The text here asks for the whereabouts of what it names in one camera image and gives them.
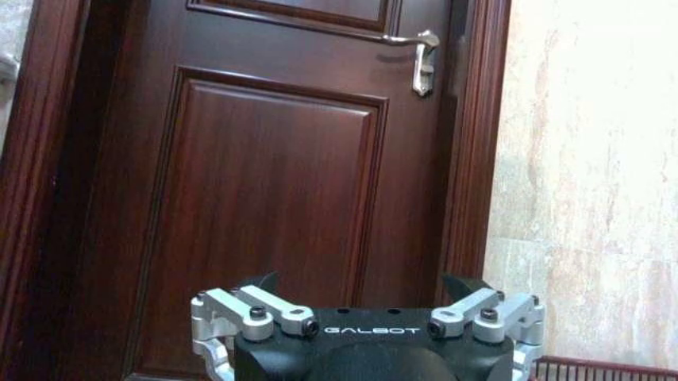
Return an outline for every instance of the hex screw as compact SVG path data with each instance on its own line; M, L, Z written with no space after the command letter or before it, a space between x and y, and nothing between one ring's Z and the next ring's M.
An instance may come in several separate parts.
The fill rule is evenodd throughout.
M261 306L249 308L249 317L252 320L265 319L265 308Z
M488 322L496 322L496 319L499 318L499 314L496 313L496 310L494 308L483 308L480 310L480 319Z
M317 324L317 321L308 320L305 321L304 325L300 327L300 334L304 337L313 337L317 334L317 331L320 331L320 325Z
M440 339L444 337L444 326L440 325L436 321L430 321L426 326L426 330L428 331L428 335L434 339Z

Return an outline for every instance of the logo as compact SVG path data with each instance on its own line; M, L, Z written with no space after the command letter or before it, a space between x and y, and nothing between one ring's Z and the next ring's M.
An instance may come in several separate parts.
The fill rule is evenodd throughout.
M324 329L325 333L329 334L345 334L345 333L355 333L357 335L404 335L406 333L415 334L418 331L420 331L420 328L371 328L371 329L363 329L363 328L339 328L339 327L327 327Z

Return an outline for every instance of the silver metal bracket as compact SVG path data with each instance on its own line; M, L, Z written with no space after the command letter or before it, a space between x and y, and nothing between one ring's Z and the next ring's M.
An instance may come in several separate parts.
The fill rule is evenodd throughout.
M312 337L317 334L317 320L307 306L291 304L256 286L240 288L235 296L251 306L263 306L288 335Z
M228 350L233 350L239 333L256 342L273 335L273 322L289 335L311 337L319 329L311 308L288 303L256 286L233 293L215 288L191 300L192 352L204 358L209 379L217 381L235 380Z
M527 381L531 365L543 355L543 321L546 309L530 294L516 294L474 319L474 337L486 343L515 342L512 381Z
M455 304L431 311L428 331L435 330L435 338L458 337L464 332L464 326L484 308L499 304L499 294L490 288L482 288Z

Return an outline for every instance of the door trim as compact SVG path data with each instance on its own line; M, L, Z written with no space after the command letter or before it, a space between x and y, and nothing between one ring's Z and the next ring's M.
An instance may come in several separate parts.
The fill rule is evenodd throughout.
M463 81L459 97L450 103L458 112L446 169L448 190L439 270L478 277L486 250L511 0L460 1L468 2L468 33L451 68L454 77ZM89 5L91 0L36 0L33 4L0 159L0 379L13 379L14 360L22 347L20 333L33 304L33 275L45 261L44 234L52 225L64 222L53 217L52 205L58 162L73 155L64 149L64 135L75 79L88 70L79 63L83 41L87 33L93 33L85 28ZM436 296L442 301L440 284Z
M511 0L471 1L466 85L459 99L439 273L482 278ZM438 302L446 300L442 279Z
M89 0L36 0L0 158L0 379L8 377L40 259Z

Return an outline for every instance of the dark brown door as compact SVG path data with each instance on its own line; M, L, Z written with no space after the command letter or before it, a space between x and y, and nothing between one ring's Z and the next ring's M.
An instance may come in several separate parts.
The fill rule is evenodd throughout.
M442 73L450 3L132 2L62 379L197 377L189 298L267 271L311 306L432 302L443 76L420 98L377 37L434 31Z

